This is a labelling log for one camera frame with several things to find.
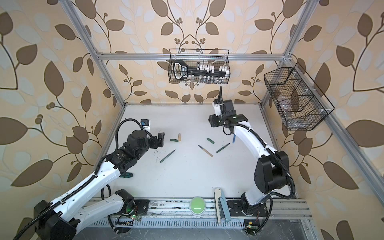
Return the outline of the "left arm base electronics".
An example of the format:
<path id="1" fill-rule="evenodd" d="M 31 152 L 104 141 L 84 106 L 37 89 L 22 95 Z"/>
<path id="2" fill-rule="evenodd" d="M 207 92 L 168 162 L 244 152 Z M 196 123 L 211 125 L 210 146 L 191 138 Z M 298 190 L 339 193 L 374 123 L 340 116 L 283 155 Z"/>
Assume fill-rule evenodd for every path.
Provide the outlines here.
<path id="1" fill-rule="evenodd" d="M 129 200 L 124 203 L 123 208 L 116 214 L 107 216 L 108 223 L 115 234 L 127 233 L 134 223 L 139 222 L 141 217 L 149 210 L 149 200 Z"/>

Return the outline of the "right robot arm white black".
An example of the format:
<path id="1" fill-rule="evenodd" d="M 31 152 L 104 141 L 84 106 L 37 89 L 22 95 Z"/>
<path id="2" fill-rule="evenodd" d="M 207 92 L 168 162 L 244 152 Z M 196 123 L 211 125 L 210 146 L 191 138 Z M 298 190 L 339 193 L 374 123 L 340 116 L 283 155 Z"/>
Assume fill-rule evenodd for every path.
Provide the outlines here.
<path id="1" fill-rule="evenodd" d="M 289 170 L 289 157 L 284 151 L 277 151 L 268 145 L 252 128 L 248 119 L 237 114 L 231 100 L 224 100 L 220 87 L 213 101 L 215 113 L 209 116 L 211 127 L 222 127 L 225 135 L 235 135 L 256 158 L 254 185 L 242 194 L 241 211 L 247 216 L 256 213 L 273 196 L 280 199 L 294 199 L 296 185 Z"/>

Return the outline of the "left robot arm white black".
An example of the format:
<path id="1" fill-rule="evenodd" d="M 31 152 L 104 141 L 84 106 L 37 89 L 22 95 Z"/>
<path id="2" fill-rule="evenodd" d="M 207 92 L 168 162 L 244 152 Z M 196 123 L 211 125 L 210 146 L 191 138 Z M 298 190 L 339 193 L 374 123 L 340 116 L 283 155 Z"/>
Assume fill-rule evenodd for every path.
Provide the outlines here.
<path id="1" fill-rule="evenodd" d="M 153 136 L 149 127 L 148 119 L 121 121 L 115 132 L 115 150 L 101 157 L 95 171 L 71 190 L 51 202 L 38 203 L 34 208 L 34 218 L 14 238 L 19 240 L 34 228 L 42 240 L 71 240 L 97 220 L 122 211 L 133 200 L 125 190 L 118 190 L 88 207 L 85 204 L 125 174 L 149 149 L 163 147 L 165 133 Z"/>

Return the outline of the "tan pen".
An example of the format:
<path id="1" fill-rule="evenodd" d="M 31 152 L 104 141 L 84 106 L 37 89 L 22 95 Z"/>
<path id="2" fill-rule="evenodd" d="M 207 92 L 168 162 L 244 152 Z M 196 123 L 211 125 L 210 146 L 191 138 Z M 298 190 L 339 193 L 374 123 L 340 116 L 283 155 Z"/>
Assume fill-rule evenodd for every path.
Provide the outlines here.
<path id="1" fill-rule="evenodd" d="M 213 157 L 213 155 L 207 151 L 205 148 L 203 148 L 202 146 L 198 145 L 200 149 L 202 149 L 205 153 L 207 153 L 210 157 Z"/>

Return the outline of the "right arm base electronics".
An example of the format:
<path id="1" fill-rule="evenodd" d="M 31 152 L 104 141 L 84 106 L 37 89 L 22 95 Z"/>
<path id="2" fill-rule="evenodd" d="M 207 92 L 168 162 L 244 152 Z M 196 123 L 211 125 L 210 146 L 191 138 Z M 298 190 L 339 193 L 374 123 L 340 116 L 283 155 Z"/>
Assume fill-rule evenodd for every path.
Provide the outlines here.
<path id="1" fill-rule="evenodd" d="M 244 220 L 243 231 L 250 236 L 256 236 L 258 232 L 266 225 L 271 215 L 266 203 L 251 206 L 245 199 L 228 200 L 231 217 L 237 217 Z"/>

